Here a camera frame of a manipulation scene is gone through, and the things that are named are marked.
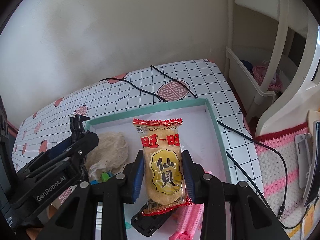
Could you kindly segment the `person's left hand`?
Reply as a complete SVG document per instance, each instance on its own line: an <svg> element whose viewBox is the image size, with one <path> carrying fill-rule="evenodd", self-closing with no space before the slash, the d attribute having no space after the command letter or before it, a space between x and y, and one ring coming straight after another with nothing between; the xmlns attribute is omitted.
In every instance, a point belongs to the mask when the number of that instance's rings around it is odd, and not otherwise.
<svg viewBox="0 0 320 240"><path fill-rule="evenodd" d="M47 206L38 216L40 223L34 224L32 227L26 229L26 233L28 237L32 240L35 240L44 226L48 223L48 221L55 215L57 212L57 208L55 205L50 204Z"/></svg>

